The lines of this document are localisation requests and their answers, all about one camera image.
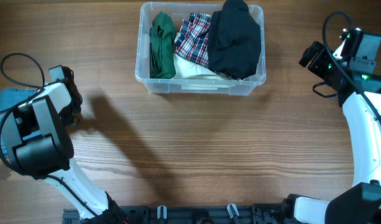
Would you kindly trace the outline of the blue denim cloth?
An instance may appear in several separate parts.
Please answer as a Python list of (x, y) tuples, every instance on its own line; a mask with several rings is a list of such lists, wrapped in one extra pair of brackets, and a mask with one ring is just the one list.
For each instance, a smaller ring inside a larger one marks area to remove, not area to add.
[(7, 88), (0, 92), (0, 112), (14, 106), (16, 103), (27, 100), (34, 95), (36, 90), (24, 90), (18, 88)]

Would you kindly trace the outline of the plaid shirt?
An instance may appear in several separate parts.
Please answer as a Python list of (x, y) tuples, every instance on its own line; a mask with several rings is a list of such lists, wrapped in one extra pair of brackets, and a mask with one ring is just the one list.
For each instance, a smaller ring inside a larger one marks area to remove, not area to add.
[[(209, 69), (208, 36), (211, 16), (204, 13), (191, 13), (189, 19), (182, 21), (180, 31), (174, 40), (175, 53), (191, 62)], [(212, 71), (232, 80), (228, 73)]]

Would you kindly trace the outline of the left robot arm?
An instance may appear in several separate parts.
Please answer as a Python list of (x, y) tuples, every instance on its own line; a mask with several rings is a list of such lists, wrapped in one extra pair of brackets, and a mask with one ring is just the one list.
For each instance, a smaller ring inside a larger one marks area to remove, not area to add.
[(0, 112), (0, 158), (23, 176), (54, 186), (77, 209), (81, 223), (128, 223), (109, 194), (98, 188), (74, 159), (66, 127), (76, 124), (82, 97), (73, 71), (49, 69), (51, 82)]

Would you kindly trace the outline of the cream cloth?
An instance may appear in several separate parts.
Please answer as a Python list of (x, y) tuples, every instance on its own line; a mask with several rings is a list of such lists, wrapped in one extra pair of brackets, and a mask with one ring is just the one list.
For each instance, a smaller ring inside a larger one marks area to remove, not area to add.
[(172, 80), (213, 80), (213, 81), (229, 81), (227, 77), (218, 75), (208, 68), (191, 62), (178, 56), (175, 53), (176, 47), (173, 49), (173, 65), (175, 74)]

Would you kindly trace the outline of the green garment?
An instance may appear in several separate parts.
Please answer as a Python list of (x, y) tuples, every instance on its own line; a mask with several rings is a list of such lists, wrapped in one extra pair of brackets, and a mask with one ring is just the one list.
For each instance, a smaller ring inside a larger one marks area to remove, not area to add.
[(172, 18), (160, 11), (150, 28), (150, 78), (171, 79), (175, 76), (173, 60), (175, 36)]

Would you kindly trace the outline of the black garment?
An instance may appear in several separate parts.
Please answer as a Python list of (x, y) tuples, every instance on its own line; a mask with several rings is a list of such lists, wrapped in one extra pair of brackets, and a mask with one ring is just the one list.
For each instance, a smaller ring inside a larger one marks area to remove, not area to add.
[(243, 0), (227, 0), (213, 12), (208, 33), (208, 68), (235, 80), (256, 73), (262, 51), (261, 28)]

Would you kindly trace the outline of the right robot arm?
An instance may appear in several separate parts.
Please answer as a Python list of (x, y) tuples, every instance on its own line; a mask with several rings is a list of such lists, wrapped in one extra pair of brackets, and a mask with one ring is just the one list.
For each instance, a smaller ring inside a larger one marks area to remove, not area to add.
[(300, 223), (381, 223), (381, 76), (372, 72), (381, 36), (359, 28), (344, 30), (342, 44), (328, 53), (320, 42), (299, 63), (335, 90), (351, 135), (352, 187), (331, 201), (290, 194), (280, 218)]

